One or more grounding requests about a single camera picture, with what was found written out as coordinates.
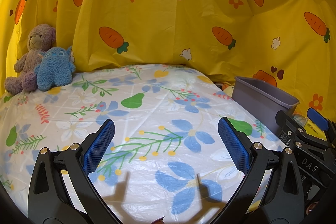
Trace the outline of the grey plastic trash bin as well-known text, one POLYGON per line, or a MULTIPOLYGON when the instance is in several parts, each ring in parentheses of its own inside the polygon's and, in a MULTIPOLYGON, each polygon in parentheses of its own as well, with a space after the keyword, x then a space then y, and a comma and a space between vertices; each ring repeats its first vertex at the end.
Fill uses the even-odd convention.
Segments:
POLYGON ((283 110, 292 115, 299 99, 262 80, 235 77, 232 99, 264 124, 272 133, 278 135, 280 128, 276 114, 283 110))

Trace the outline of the yellow carrot print curtain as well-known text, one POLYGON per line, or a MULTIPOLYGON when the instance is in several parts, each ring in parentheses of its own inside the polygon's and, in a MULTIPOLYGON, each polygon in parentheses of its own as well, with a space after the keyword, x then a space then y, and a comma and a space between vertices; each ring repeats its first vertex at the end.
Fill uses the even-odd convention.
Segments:
POLYGON ((1 79, 38 24, 79 71, 186 64, 212 81, 275 83, 335 118, 335 0, 1 0, 1 79))

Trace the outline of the floral bed sheet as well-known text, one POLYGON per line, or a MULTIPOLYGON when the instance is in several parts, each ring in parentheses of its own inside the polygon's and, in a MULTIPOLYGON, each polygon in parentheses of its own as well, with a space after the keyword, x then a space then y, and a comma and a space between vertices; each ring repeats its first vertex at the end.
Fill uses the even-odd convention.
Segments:
POLYGON ((233 195, 238 171, 219 134, 227 117, 252 142, 282 143, 206 76, 167 65, 79 73, 46 92, 1 98, 1 183, 21 211, 40 149, 63 151, 107 120, 115 136, 89 175, 124 223, 208 223, 233 195))

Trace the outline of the blue plush monster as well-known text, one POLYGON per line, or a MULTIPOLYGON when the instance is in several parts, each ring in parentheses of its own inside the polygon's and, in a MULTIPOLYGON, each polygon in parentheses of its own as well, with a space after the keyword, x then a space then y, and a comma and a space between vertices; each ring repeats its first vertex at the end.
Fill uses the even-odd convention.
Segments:
POLYGON ((54 86, 66 86, 72 82, 76 70, 72 61, 72 47, 67 50, 53 47, 40 54, 42 61, 34 68, 37 87, 40 91, 48 91, 54 86))

